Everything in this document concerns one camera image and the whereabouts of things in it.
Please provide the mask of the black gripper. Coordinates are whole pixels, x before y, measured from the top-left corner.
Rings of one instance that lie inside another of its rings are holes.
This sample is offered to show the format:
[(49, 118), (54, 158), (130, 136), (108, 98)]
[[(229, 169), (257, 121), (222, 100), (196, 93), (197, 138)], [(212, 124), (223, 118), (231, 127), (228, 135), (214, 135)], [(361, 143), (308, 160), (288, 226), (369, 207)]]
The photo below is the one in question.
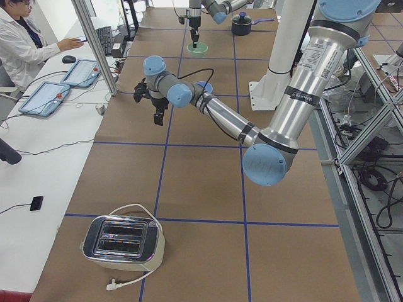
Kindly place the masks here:
[(154, 113), (154, 123), (156, 125), (163, 126), (164, 112), (168, 109), (169, 101), (166, 98), (153, 98), (151, 102), (152, 105), (156, 108), (156, 112)]
[(189, 16), (189, 26), (191, 29), (191, 40), (192, 40), (192, 47), (196, 48), (196, 43), (199, 41), (199, 32), (198, 29), (201, 26), (201, 16)]

